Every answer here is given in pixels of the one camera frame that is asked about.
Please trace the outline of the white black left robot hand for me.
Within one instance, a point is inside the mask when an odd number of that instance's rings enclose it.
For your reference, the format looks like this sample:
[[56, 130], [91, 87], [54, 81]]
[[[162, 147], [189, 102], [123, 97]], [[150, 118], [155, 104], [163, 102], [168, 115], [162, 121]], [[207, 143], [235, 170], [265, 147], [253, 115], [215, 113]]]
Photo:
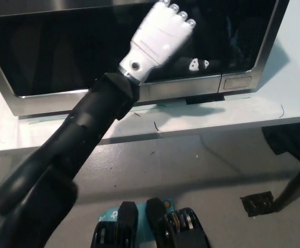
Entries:
[[154, 69], [165, 65], [191, 36], [196, 21], [177, 4], [157, 1], [130, 41], [130, 51], [119, 63], [119, 71], [137, 84]]

